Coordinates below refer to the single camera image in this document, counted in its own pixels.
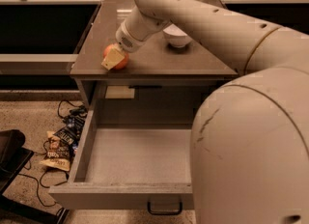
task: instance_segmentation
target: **drawer handle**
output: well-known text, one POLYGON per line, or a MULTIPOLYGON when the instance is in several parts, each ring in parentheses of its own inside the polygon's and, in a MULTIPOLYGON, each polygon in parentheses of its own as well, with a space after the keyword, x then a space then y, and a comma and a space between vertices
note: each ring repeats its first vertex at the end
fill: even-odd
POLYGON ((152 215, 178 215, 183 211, 183 203, 180 202, 180 207, 177 210, 173 211, 153 211, 151 202, 147 203, 147 211, 152 215))

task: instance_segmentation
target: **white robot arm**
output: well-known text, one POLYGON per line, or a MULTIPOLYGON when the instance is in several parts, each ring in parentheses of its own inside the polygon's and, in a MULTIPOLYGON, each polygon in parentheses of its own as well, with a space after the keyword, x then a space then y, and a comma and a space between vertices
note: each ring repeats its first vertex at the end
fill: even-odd
POLYGON ((135 0, 117 31, 135 51, 175 23, 239 72, 198 111, 191 136, 197 223, 309 222, 309 37, 194 0, 135 0))

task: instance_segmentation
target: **black chair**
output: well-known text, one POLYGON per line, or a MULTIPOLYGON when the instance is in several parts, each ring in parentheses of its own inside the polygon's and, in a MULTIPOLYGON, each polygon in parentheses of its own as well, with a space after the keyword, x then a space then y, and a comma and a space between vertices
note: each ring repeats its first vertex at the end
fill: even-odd
POLYGON ((68 215, 68 210, 62 209, 58 215, 54 215, 3 196, 5 190, 34 154, 33 151, 22 148, 24 142, 25 136, 19 130, 0 131, 0 209, 44 224, 61 224, 68 215))

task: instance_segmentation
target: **drawer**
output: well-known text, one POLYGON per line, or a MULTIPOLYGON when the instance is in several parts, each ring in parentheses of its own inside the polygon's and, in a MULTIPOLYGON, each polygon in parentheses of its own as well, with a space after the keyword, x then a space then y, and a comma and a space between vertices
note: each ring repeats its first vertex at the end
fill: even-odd
POLYGON ((210 87, 136 87, 106 98, 99 83, 66 184, 50 188, 68 210, 193 210, 191 125, 210 87))

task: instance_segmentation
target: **gray tabletop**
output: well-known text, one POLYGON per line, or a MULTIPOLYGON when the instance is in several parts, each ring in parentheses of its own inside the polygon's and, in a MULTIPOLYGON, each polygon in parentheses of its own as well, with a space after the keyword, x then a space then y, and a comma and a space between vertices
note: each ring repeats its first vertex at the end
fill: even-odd
POLYGON ((168 44, 159 32, 147 40, 137 52, 129 54, 123 70, 107 70, 101 65, 102 52, 116 42, 115 33, 120 20, 119 3, 105 0, 98 11, 92 29, 72 68, 71 76, 79 79, 104 80, 111 78, 214 78, 233 77, 236 73, 208 52, 196 41, 185 48, 176 49, 168 44))

